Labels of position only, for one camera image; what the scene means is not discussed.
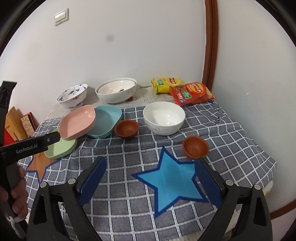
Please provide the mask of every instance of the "checkered tablecloth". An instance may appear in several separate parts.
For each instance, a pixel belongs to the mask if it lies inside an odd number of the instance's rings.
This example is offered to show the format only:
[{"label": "checkered tablecloth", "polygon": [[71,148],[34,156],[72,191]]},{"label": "checkered tablecloth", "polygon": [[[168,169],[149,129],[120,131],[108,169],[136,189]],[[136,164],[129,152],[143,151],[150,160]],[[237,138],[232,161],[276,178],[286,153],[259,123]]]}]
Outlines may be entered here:
[{"label": "checkered tablecloth", "polygon": [[[43,181],[50,185],[77,178],[98,156],[107,160],[107,171],[90,203],[84,210],[91,223],[105,240],[169,240],[203,230],[216,212],[210,203],[179,201],[160,217],[154,218],[154,192],[131,174],[157,166],[163,146],[179,161],[189,161],[182,151],[182,140],[198,135],[209,144],[206,160],[224,179],[239,186],[258,183],[265,187],[273,179],[276,162],[248,136],[237,122],[214,101],[184,107],[186,120],[177,133],[159,136],[151,133],[143,120],[144,107],[125,108],[123,118],[134,119],[138,135],[129,141],[114,133],[105,139],[84,136],[76,150],[50,166]],[[61,118],[46,120],[36,135],[46,134],[58,127]],[[27,167],[31,157],[20,160]],[[28,173],[29,208],[37,192],[37,175]],[[62,215],[70,235],[74,235],[64,209]]]}]

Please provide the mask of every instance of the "white bowl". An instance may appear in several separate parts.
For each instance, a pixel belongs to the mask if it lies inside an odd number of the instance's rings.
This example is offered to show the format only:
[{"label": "white bowl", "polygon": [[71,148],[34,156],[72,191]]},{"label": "white bowl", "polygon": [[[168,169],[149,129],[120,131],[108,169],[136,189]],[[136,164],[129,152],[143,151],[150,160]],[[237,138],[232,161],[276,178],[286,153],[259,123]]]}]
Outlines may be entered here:
[{"label": "white bowl", "polygon": [[131,78],[118,78],[102,83],[96,88],[97,97],[109,104],[124,102],[131,98],[137,89],[137,81]]},{"label": "white bowl", "polygon": [[86,97],[87,84],[79,84],[72,86],[65,90],[57,98],[57,102],[60,103],[64,108],[77,109],[83,106],[83,101]]},{"label": "white bowl", "polygon": [[147,105],[143,116],[148,129],[161,136],[176,133],[185,120],[185,112],[180,106],[163,101]]}]

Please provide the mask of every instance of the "orange star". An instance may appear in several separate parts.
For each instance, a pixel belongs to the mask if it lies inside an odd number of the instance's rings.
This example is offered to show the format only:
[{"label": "orange star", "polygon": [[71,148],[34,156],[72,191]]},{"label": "orange star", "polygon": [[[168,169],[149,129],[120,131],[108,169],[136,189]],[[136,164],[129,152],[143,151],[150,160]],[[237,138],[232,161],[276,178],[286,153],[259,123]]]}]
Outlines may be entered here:
[{"label": "orange star", "polygon": [[50,159],[45,155],[44,152],[35,154],[32,160],[30,161],[26,169],[26,172],[36,172],[38,182],[41,183],[44,178],[46,169],[60,160],[61,159]]}]

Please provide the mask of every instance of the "small brown clay bowl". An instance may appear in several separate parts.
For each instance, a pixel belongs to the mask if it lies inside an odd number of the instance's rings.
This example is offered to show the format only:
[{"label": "small brown clay bowl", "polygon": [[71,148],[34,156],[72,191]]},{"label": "small brown clay bowl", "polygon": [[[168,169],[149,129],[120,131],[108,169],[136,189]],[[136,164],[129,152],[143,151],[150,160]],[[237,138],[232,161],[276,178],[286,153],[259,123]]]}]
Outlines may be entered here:
[{"label": "small brown clay bowl", "polygon": [[182,141],[182,149],[189,159],[196,160],[209,152],[207,142],[198,136],[189,136]]},{"label": "small brown clay bowl", "polygon": [[121,120],[114,128],[115,134],[125,140],[132,139],[138,130],[139,124],[134,120]]}]

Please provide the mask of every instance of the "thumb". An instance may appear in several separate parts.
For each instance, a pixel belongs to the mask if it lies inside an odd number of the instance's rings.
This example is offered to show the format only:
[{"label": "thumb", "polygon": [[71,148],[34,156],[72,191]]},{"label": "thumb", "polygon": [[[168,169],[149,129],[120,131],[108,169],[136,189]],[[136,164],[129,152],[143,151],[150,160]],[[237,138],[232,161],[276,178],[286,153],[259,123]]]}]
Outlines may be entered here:
[{"label": "thumb", "polygon": [[8,193],[3,187],[0,186],[0,200],[5,201],[7,199],[8,199]]}]

